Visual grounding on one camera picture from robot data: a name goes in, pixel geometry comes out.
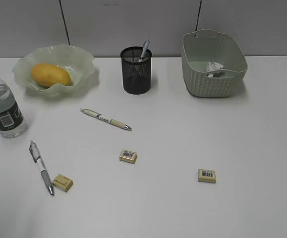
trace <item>yellow mango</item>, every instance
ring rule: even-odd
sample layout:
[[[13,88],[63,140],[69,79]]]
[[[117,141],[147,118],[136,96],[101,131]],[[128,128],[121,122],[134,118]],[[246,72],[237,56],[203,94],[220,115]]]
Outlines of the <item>yellow mango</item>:
[[[40,85],[51,87],[56,83],[70,86],[70,76],[66,70],[50,63],[40,63],[32,69],[33,79]]]

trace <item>frosted glass bowl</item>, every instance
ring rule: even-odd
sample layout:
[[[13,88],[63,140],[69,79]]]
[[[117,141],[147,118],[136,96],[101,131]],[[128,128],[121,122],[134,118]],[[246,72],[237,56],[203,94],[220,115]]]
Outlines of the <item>frosted glass bowl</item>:
[[[71,93],[77,90],[83,81],[96,80],[93,55],[86,50],[69,45],[57,45],[39,48],[21,58],[13,68],[17,84],[39,91],[45,95]],[[71,86],[54,84],[51,87],[39,85],[32,77],[32,68],[39,63],[51,63],[65,69],[71,79]]]

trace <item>basket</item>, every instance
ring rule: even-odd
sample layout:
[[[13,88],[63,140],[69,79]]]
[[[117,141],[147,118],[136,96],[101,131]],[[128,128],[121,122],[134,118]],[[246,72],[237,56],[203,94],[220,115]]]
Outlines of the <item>basket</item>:
[[[207,72],[208,62],[218,62],[225,68]],[[190,94],[221,98],[232,95],[241,84],[247,62],[231,36],[204,29],[183,36],[182,69]],[[221,77],[208,77],[209,73],[220,72],[224,73]]]

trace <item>black mesh pen holder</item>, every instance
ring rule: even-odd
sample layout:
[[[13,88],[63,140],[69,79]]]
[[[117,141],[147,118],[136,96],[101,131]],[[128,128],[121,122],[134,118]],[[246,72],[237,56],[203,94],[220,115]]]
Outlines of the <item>black mesh pen holder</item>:
[[[151,51],[147,50],[139,62],[142,47],[124,49],[121,54],[123,88],[130,94],[143,94],[151,88]]]

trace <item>water bottle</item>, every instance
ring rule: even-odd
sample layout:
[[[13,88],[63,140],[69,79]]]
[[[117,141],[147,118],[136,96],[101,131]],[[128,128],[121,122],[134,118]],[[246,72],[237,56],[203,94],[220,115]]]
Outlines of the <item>water bottle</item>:
[[[0,79],[0,134],[13,138],[21,135],[27,128],[10,88]]]

